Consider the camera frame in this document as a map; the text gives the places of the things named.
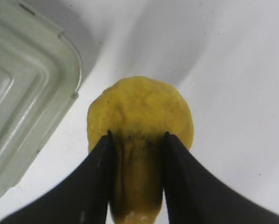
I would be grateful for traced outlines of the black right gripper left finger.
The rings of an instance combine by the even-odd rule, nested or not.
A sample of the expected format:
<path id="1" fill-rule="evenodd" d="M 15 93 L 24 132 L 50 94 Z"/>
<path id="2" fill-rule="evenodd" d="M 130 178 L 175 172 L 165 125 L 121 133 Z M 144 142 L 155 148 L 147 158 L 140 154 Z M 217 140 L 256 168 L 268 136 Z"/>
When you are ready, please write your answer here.
<path id="1" fill-rule="evenodd" d="M 112 195 L 114 143 L 110 131 L 62 182 L 1 224 L 104 224 Z"/>

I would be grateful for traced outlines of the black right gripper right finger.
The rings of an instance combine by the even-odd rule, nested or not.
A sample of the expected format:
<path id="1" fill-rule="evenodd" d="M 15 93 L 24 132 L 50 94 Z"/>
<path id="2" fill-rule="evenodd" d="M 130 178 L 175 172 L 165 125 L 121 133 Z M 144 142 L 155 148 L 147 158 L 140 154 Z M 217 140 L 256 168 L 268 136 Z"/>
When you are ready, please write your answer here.
<path id="1" fill-rule="evenodd" d="M 204 168 L 176 135 L 164 136 L 164 192 L 171 224 L 279 224 L 279 215 Z"/>

